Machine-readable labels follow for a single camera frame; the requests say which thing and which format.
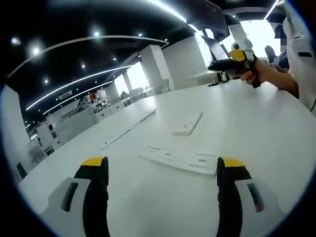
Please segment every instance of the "white desk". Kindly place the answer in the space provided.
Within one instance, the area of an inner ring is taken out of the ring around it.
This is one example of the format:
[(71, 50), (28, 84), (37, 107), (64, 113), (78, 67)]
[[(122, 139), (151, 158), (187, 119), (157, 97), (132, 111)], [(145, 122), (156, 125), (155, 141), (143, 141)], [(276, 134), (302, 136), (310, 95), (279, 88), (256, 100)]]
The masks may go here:
[[(139, 111), (158, 108), (104, 150), (105, 134), (129, 128)], [(170, 135), (189, 112), (203, 111), (193, 133)], [(235, 80), (149, 97), (101, 121), (45, 159), (20, 183), (31, 208), (42, 212), (49, 194), (73, 177), (82, 161), (109, 158), (111, 236), (215, 236), (219, 222), (216, 178), (138, 157), (148, 144), (237, 157), (264, 180), (289, 213), (315, 167), (316, 119), (293, 96), (269, 83), (253, 89)]]

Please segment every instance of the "black ceiling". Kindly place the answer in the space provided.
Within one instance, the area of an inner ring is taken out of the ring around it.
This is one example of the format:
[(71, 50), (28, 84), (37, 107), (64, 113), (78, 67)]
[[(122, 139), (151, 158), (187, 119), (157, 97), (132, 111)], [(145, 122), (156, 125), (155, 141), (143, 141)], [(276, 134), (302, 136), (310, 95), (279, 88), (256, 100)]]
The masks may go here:
[[(179, 13), (190, 13), (194, 0), (160, 0)], [(222, 9), (236, 7), (270, 8), (274, 0), (212, 0)], [(107, 69), (119, 67), (131, 54), (140, 51), (152, 41), (138, 39), (93, 39), (58, 47), (34, 57), (10, 78), (7, 78), (20, 63), (30, 57), (30, 48), (38, 45), (41, 50), (52, 45), (100, 35), (137, 36), (164, 40), (171, 44), (193, 35), (193, 30), (170, 13), (146, 0), (48, 0), (16, 1), (7, 3), (5, 55), (6, 63), (1, 77), (20, 95), (21, 110), (25, 120), (41, 121), (45, 116), (37, 110), (47, 110), (56, 105), (55, 98), (69, 89), (78, 92), (94, 87), (95, 81), (102, 83), (108, 74), (87, 79), (25, 111), (25, 108), (43, 95), (76, 79)], [(262, 19), (266, 12), (240, 13), (238, 18)], [(235, 19), (225, 16), (228, 24)], [(12, 37), (18, 37), (21, 45), (12, 45)], [(47, 77), (49, 84), (44, 84)]]

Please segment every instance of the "office room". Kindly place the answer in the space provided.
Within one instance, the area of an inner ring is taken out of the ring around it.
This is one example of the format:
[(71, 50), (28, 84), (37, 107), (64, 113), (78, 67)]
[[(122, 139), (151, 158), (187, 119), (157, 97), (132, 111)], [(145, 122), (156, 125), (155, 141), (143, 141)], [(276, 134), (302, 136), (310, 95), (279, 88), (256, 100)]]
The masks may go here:
[(302, 234), (316, 161), (306, 10), (287, 0), (9, 3), (4, 203), (20, 213), (8, 221), (30, 222), (11, 232)]

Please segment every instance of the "person's arm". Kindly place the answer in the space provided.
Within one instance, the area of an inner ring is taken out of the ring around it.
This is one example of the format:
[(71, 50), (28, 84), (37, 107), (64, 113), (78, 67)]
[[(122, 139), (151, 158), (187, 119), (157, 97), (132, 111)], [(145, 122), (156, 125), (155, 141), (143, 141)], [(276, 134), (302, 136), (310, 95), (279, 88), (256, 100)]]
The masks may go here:
[[(298, 84), (290, 74), (280, 73), (270, 66), (267, 66), (258, 60), (255, 64), (260, 83), (270, 82), (277, 88), (286, 90), (296, 98), (299, 98)], [(245, 80), (248, 84), (252, 84), (255, 76), (252, 71), (248, 71), (240, 76), (241, 80)]]

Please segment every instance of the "white table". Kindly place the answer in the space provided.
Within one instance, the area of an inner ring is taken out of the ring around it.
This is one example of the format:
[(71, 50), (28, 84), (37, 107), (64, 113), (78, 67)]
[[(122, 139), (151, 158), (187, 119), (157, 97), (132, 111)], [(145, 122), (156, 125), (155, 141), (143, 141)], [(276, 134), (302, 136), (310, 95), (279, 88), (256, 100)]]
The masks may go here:
[[(104, 150), (105, 134), (129, 128), (137, 114), (155, 115)], [(172, 136), (172, 125), (203, 111), (193, 133)], [(109, 158), (108, 224), (111, 236), (215, 236), (219, 222), (216, 177), (183, 171), (138, 157), (156, 144), (236, 157), (263, 180), (289, 213), (315, 167), (316, 119), (293, 96), (269, 83), (253, 89), (240, 80), (149, 97), (101, 121), (40, 163), (19, 189), (37, 213), (49, 194), (73, 177), (82, 161)]]

